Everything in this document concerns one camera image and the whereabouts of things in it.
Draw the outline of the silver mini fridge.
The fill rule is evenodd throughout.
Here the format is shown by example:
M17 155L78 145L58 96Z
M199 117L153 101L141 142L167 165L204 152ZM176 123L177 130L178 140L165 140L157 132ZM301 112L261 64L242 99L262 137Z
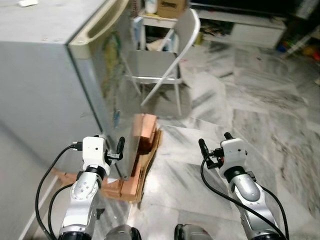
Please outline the silver mini fridge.
M0 126L42 167L84 137L124 137L110 176L128 179L141 112L130 0L18 2L0 0Z

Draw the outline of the red brick stack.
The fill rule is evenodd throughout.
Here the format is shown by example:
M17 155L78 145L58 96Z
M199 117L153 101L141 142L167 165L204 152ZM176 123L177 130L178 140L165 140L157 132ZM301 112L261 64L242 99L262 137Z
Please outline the red brick stack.
M103 183L102 194L107 198L117 201L134 203L137 194L137 185L140 175L141 155L148 154L153 146L153 139L156 132L157 116L153 114L138 114L137 118L141 121L139 129L141 132L137 134L138 144L135 151L135 159L132 169L132 176L128 180L115 180L114 182Z

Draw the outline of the dark grey robot left leg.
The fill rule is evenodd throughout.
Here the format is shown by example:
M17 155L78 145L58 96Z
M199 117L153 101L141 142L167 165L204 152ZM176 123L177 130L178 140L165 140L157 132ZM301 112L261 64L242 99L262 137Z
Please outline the dark grey robot left leg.
M142 240L140 231L128 224L112 228L103 240Z

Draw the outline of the dark grey robot leg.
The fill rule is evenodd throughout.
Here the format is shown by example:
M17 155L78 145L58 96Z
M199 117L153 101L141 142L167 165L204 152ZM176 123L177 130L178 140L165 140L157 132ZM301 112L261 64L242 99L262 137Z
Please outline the dark grey robot leg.
M205 228L195 224L177 224L174 240L214 240Z
M103 240L142 240L140 231L128 224L112 228Z

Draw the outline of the dark grey robot right leg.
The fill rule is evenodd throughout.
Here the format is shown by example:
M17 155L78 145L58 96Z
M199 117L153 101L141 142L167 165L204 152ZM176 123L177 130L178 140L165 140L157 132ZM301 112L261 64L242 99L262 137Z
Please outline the dark grey robot right leg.
M174 240L214 240L205 228L195 224L177 224Z

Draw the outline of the grey metal folding chair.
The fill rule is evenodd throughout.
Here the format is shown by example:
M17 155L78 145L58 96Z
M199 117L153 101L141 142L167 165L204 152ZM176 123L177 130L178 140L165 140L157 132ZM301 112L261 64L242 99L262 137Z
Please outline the grey metal folding chair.
M179 63L194 45L200 28L201 21L196 10L185 10L165 37L165 39L169 39L172 35L178 37L176 52L136 50L130 53L127 62L134 82L154 84L153 89L142 100L140 106L146 105L162 85L172 84L177 112L178 115L182 115L179 85L183 83L183 79Z

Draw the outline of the white low cabinet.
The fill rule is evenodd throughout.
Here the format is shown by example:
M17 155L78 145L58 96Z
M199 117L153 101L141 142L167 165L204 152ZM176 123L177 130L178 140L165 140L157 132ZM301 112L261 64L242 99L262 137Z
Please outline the white low cabinet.
M283 18L197 9L206 41L272 49L287 27Z

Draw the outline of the white shelf rack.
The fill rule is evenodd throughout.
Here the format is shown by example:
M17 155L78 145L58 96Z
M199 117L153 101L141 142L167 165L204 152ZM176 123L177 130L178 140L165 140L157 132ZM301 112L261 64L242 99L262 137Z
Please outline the white shelf rack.
M141 42L137 46L138 50L147 50L147 41L146 41L146 27L153 26L158 28L169 29L169 32L160 42L163 44L162 50L176 53L178 50L179 38L175 35L174 25L178 21L175 18L163 18L155 14L142 14L138 16L142 17L142 23L144 24L144 29L141 31Z

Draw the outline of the white plastic bottle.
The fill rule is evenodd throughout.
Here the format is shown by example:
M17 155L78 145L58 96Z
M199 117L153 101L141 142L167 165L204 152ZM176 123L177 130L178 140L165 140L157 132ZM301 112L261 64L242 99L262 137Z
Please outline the white plastic bottle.
M153 15L157 12L158 0L144 0L145 14Z

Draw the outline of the brown cardboard box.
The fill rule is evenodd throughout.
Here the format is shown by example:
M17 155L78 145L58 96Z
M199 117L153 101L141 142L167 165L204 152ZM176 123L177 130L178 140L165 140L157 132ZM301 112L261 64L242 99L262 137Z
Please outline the brown cardboard box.
M188 0L158 0L156 14L160 18L176 19L182 16Z

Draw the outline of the small white object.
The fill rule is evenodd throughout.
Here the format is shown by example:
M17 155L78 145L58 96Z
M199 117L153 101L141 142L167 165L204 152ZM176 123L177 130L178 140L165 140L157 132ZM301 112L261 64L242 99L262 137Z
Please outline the small white object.
M30 6L35 6L39 4L39 0L19 0L18 1L18 6L20 7L30 7Z

